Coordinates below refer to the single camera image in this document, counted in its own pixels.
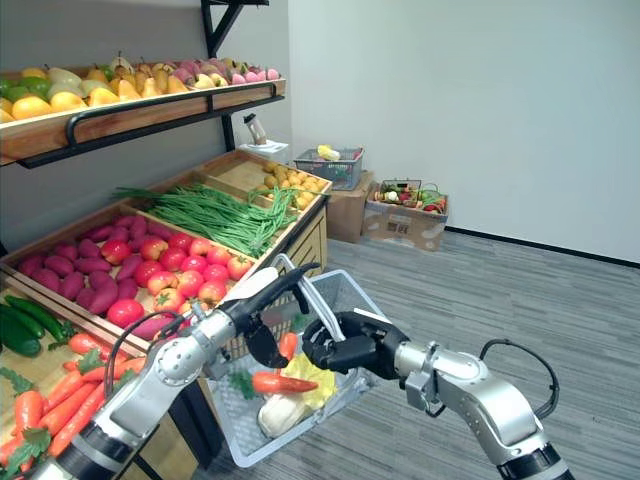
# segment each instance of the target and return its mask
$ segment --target baseboard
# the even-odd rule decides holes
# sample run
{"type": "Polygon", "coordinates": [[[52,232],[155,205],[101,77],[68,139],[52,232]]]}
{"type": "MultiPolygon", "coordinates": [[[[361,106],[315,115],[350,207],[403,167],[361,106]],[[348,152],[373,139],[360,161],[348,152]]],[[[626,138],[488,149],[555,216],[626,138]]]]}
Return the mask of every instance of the baseboard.
{"type": "Polygon", "coordinates": [[[445,227],[448,232],[462,233],[464,235],[471,235],[473,237],[488,238],[490,240],[497,240],[499,242],[515,243],[518,245],[524,245],[527,247],[540,248],[542,250],[550,250],[552,252],[566,253],[567,255],[575,255],[576,257],[590,258],[591,260],[598,260],[599,262],[613,263],[616,265],[623,265],[625,267],[640,268],[640,263],[630,262],[629,260],[622,260],[620,258],[605,257],[604,255],[595,255],[593,253],[581,252],[579,250],[571,250],[569,248],[554,247],[553,245],[547,245],[544,243],[529,242],[527,240],[519,240],[517,238],[502,237],[500,235],[492,235],[490,233],[477,232],[475,230],[467,230],[465,228],[457,227],[445,227]]]}

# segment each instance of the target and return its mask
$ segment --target basket of vegetables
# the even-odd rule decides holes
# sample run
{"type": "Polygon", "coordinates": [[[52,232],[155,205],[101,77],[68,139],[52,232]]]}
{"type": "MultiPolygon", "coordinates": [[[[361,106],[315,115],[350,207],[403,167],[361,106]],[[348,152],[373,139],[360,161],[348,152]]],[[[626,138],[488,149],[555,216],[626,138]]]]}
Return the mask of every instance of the basket of vegetables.
{"type": "MultiPolygon", "coordinates": [[[[274,262],[293,268],[283,254],[274,262]]],[[[313,319],[320,318],[334,338],[343,339],[332,312],[360,308],[382,315],[380,309],[343,270],[303,278],[300,286],[311,314],[302,315],[293,297],[262,314],[272,330],[289,327],[280,328],[279,340],[289,365],[281,371],[271,370],[245,355],[227,364],[227,375],[208,381],[214,414],[240,467],[249,467],[282,448],[375,384],[374,377],[362,369],[346,375],[318,369],[302,353],[300,337],[313,319]]]]}

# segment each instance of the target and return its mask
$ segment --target purple sweet potato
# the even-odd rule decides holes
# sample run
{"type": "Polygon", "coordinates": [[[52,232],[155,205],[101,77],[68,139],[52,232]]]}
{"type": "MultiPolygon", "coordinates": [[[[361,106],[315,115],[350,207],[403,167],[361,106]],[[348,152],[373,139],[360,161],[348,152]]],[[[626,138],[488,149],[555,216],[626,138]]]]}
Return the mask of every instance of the purple sweet potato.
{"type": "Polygon", "coordinates": [[[78,245],[78,253],[83,258],[99,258],[100,247],[88,238],[83,239],[78,245]]]}
{"type": "Polygon", "coordinates": [[[113,232],[113,227],[111,225],[102,225],[100,227],[94,227],[89,231],[85,232],[83,238],[88,238],[96,243],[103,242],[109,235],[113,232]]]}
{"type": "Polygon", "coordinates": [[[107,240],[122,240],[126,242],[129,240],[129,230],[124,227],[114,227],[107,240]]]}
{"type": "Polygon", "coordinates": [[[109,281],[111,276],[107,272],[103,272],[102,270],[95,270],[89,274],[89,285],[94,290],[98,290],[100,286],[109,281]]]}
{"type": "Polygon", "coordinates": [[[149,232],[151,235],[155,235],[156,237],[160,237],[165,241],[169,240],[169,238],[171,238],[171,235],[175,233],[170,228],[156,222],[149,222],[149,224],[147,225],[147,232],[149,232]]]}
{"type": "Polygon", "coordinates": [[[118,300],[122,298],[136,298],[138,284],[133,278],[125,278],[118,282],[118,300]]]}
{"type": "Polygon", "coordinates": [[[132,239],[142,237],[147,233],[147,221],[142,215],[136,215],[129,227],[129,235],[132,239]]]}
{"type": "Polygon", "coordinates": [[[44,266],[49,270],[53,270],[62,278],[73,272],[73,263],[71,263],[71,260],[61,257],[60,255],[51,255],[45,258],[44,266]]]}
{"type": "Polygon", "coordinates": [[[72,262],[76,258],[78,258],[78,249],[76,248],[75,245],[71,243],[59,243],[53,249],[53,253],[55,253],[56,255],[60,255],[61,257],[64,257],[68,260],[71,260],[72,262]]]}
{"type": "Polygon", "coordinates": [[[47,287],[49,290],[53,290],[56,293],[60,291],[60,279],[58,278],[58,274],[53,270],[49,270],[48,268],[39,268],[33,272],[31,278],[47,287]]]}
{"type": "Polygon", "coordinates": [[[136,268],[138,268],[138,265],[141,263],[142,257],[140,255],[131,255],[130,257],[125,258],[122,261],[118,274],[116,275],[116,280],[119,282],[125,278],[133,277],[133,274],[136,272],[136,268]]]}
{"type": "Polygon", "coordinates": [[[91,300],[93,300],[94,294],[95,292],[92,289],[83,288],[76,296],[76,303],[83,308],[89,308],[89,304],[91,303],[91,300]]]}
{"type": "Polygon", "coordinates": [[[102,258],[79,258],[74,262],[76,270],[82,273],[91,273],[96,270],[103,272],[109,272],[111,270],[111,264],[102,258]]]}
{"type": "Polygon", "coordinates": [[[81,272],[71,272],[60,283],[60,295],[73,301],[84,288],[84,275],[81,272]]]}
{"type": "Polygon", "coordinates": [[[24,273],[27,277],[31,277],[33,276],[33,272],[42,268],[43,262],[44,255],[31,255],[20,262],[20,265],[18,265],[18,271],[24,273]]]}
{"type": "Polygon", "coordinates": [[[96,315],[101,315],[109,310],[109,307],[113,305],[117,299],[118,284],[113,278],[109,277],[109,280],[105,281],[100,285],[100,288],[96,290],[87,310],[96,315]]]}
{"type": "Polygon", "coordinates": [[[135,215],[125,215],[123,217],[118,217],[113,222],[113,226],[129,228],[135,218],[136,218],[135,215]]]}

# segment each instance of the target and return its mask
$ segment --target plastic crate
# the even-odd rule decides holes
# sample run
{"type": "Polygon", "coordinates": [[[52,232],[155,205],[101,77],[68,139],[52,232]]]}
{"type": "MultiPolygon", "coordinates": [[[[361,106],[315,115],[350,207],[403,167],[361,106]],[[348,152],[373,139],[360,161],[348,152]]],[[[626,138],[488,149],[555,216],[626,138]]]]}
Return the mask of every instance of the plastic crate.
{"type": "Polygon", "coordinates": [[[320,157],[318,152],[311,148],[294,160],[296,168],[331,180],[333,190],[353,190],[360,181],[364,148],[336,150],[340,152],[340,160],[332,162],[320,157]]]}

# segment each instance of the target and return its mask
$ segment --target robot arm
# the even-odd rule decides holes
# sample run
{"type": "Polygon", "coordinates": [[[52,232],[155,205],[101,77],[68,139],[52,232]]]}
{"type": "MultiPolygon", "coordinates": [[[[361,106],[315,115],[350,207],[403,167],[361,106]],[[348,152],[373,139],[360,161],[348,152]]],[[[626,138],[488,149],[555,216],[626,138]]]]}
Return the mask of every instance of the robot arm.
{"type": "Polygon", "coordinates": [[[474,433],[503,479],[573,479],[547,439],[526,398],[468,353],[427,347],[409,340],[386,319],[365,312],[338,314],[347,337],[330,339],[316,321],[307,327],[303,349],[318,367],[346,371],[362,366],[399,379],[409,405],[431,416],[432,405],[456,412],[474,433]]]}

